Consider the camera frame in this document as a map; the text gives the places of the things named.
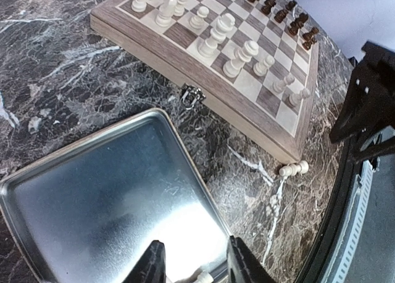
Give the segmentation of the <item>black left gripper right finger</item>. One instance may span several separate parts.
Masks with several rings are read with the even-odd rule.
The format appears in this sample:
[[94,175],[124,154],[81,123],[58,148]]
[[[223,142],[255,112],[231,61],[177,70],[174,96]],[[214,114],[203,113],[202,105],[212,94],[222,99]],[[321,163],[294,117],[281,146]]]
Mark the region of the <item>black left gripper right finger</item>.
[[240,237],[230,236],[227,247],[229,282],[266,283],[273,278]]

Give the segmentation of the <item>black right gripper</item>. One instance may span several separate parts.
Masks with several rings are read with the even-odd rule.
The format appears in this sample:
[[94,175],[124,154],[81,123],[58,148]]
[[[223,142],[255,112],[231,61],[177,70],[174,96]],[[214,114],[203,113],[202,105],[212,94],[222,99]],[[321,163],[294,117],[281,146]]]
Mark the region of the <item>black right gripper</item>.
[[354,67],[341,112],[330,131],[333,144],[356,137],[352,158],[367,160],[394,153],[394,138],[363,149],[386,127],[394,127],[394,52],[367,41]]

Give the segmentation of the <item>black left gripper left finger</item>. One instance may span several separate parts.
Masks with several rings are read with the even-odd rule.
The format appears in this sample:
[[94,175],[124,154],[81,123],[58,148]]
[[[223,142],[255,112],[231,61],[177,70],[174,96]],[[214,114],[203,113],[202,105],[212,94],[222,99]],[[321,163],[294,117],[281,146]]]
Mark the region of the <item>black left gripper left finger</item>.
[[123,283],[165,283],[165,245],[153,240]]

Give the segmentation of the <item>silver metal tray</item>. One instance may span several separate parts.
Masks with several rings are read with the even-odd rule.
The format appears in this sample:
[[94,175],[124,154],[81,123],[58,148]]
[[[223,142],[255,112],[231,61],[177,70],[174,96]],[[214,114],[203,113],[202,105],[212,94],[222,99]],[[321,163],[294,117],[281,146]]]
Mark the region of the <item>silver metal tray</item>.
[[1,213],[39,282],[123,282],[153,240],[168,281],[227,276],[230,228],[159,108],[4,178]]

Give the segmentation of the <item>white chess pawn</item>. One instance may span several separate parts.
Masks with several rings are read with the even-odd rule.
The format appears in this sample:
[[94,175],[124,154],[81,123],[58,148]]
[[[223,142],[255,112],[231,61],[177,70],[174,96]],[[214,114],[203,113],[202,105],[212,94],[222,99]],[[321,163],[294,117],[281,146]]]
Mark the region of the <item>white chess pawn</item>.
[[265,76],[274,63],[274,57],[267,55],[264,60],[257,62],[252,69],[257,76]]
[[273,92],[276,94],[282,93],[287,86],[291,85],[295,81],[295,77],[289,73],[282,80],[275,81],[272,84]]
[[201,6],[197,12],[196,15],[192,16],[189,20],[189,25],[196,29],[199,30],[204,26],[205,23],[205,18],[209,14],[209,9],[206,6]]

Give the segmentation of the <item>wooden chessboard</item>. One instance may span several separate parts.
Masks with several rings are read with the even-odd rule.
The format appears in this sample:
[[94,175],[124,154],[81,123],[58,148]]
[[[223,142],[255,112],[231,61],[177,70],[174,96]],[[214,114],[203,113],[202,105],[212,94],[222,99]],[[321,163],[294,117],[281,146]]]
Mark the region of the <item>wooden chessboard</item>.
[[[298,162],[303,155],[317,84],[318,42],[310,51],[265,51],[257,41],[236,27],[236,14],[228,10],[231,0],[188,0],[181,17],[173,15],[168,27],[155,18],[164,0],[146,1],[144,12],[131,9],[133,0],[106,0],[90,14],[92,29],[164,75],[182,89],[180,99],[187,109],[205,104],[281,163]],[[189,20],[201,6],[209,9],[204,26],[196,30]],[[217,19],[226,13],[235,18],[233,29],[208,58],[198,47],[210,36]],[[255,41],[259,52],[235,78],[223,66],[246,41]],[[253,66],[271,55],[275,63],[265,76]],[[272,84],[291,73],[295,81],[276,94]],[[289,96],[307,88],[311,95],[293,107]]]

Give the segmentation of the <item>white chess king piece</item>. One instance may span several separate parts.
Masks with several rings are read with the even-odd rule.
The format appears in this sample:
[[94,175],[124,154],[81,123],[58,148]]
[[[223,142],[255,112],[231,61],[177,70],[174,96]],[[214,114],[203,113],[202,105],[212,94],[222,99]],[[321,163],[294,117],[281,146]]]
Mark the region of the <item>white chess king piece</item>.
[[244,65],[251,61],[259,52],[259,45],[252,40],[246,41],[242,48],[235,51],[235,56],[223,66],[223,72],[227,77],[235,78],[239,75]]

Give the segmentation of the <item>white chess knight piece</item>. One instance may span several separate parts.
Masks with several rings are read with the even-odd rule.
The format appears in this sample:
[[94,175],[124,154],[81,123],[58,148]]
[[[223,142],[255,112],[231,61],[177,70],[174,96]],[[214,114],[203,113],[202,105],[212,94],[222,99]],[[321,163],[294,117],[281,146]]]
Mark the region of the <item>white chess knight piece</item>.
[[164,0],[155,18],[155,22],[158,26],[168,27],[170,25],[171,19],[175,13],[176,4],[177,0]]

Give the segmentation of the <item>white chess rook piece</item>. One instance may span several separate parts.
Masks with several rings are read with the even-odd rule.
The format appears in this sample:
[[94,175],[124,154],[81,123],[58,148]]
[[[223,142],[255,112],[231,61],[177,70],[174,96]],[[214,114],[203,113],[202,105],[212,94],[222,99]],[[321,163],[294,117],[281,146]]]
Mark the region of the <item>white chess rook piece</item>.
[[131,4],[131,9],[134,12],[144,12],[147,6],[147,0],[133,0]]

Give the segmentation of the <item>white chess queen piece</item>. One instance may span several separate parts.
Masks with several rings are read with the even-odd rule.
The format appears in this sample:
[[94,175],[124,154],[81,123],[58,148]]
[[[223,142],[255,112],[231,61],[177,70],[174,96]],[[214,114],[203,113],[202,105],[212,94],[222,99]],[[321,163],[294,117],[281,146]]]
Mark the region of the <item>white chess queen piece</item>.
[[205,58],[214,54],[217,46],[222,43],[233,29],[235,18],[230,13],[221,15],[210,30],[210,36],[198,47],[198,53]]

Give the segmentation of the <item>white pieces pile in tray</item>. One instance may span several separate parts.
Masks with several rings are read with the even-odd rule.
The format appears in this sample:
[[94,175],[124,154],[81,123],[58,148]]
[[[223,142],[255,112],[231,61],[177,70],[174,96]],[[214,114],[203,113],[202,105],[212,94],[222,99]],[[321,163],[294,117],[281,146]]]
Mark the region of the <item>white pieces pile in tray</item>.
[[203,271],[198,275],[193,275],[186,279],[175,281],[175,283],[213,283],[214,278],[207,272]]

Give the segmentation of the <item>dark chess pieces row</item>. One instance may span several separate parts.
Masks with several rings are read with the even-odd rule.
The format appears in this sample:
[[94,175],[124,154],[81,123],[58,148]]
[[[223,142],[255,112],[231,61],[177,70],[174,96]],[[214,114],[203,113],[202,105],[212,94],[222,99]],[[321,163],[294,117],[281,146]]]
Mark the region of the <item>dark chess pieces row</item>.
[[295,15],[294,0],[231,0],[228,10],[236,14],[236,27],[265,50],[310,51],[317,43],[317,27],[306,30],[309,15]]

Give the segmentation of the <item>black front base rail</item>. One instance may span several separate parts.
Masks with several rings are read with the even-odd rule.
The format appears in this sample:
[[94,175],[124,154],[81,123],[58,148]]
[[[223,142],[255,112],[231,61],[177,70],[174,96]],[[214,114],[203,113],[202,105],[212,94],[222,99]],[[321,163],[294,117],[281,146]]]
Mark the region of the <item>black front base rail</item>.
[[361,171],[363,162],[355,164],[351,151],[356,143],[352,137],[345,141],[331,197],[309,256],[296,282],[326,282],[325,275],[339,242],[346,210],[351,202],[354,177]]

